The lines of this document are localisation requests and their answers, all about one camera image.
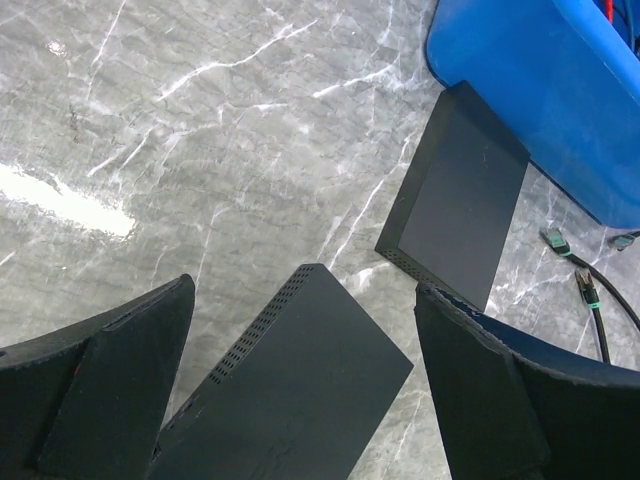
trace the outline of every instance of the ventilation holes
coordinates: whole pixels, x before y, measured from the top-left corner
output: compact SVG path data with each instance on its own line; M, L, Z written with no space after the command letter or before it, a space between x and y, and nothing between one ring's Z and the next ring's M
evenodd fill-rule
M278 314L307 281L314 268L313 266L300 267L291 275L287 283L282 286L275 297L273 297L269 304L260 312L260 315L256 317L218 365L216 365L208 376L209 380L217 385L222 383L222 380L242 361L260 337L264 335Z
M398 254L393 250L384 250L381 255L418 282L429 280L426 275L409 263L404 255Z

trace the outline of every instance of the blue plastic bin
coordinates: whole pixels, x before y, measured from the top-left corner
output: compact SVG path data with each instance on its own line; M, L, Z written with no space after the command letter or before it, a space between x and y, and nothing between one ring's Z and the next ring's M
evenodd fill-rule
M640 0L632 5L638 35ZM427 58L445 85L469 81L598 221L640 228L640 61L624 22L616 32L599 8L593 0L440 0Z

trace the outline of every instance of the cable plug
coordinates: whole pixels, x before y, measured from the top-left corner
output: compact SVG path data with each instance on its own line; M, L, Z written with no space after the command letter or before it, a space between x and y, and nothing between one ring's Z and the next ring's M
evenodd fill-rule
M557 228L541 228L540 236L561 257L571 255L571 247Z
M598 291L593 283L591 272L585 269L576 270L576 281L578 282L578 288L580 289L580 295L587 303L591 310L600 308L600 297Z
M609 246L611 248L615 248L619 252L622 252L623 250L626 250L628 247L633 245L633 242L636 240L639 233L640 232L625 233L623 235L616 235L615 237L611 237L608 240Z

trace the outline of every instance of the black electronic device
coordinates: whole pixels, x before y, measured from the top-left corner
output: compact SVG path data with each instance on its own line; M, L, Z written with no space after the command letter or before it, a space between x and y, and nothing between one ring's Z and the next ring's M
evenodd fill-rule
M441 93L376 245L484 310L529 153L464 82Z
M161 432L150 480L346 479L411 368L302 265Z

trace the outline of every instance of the marble floor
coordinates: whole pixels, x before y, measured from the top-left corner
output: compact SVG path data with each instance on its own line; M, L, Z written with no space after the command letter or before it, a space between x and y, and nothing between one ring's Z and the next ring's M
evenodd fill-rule
M373 251L441 87L433 0L4 0L0 345L182 272L197 284L168 415L301 263L323 262L417 365L351 478L449 478L415 333L415 283ZM563 229L640 308L640 246L530 168L488 307L595 356ZM640 336L603 298L613 362Z

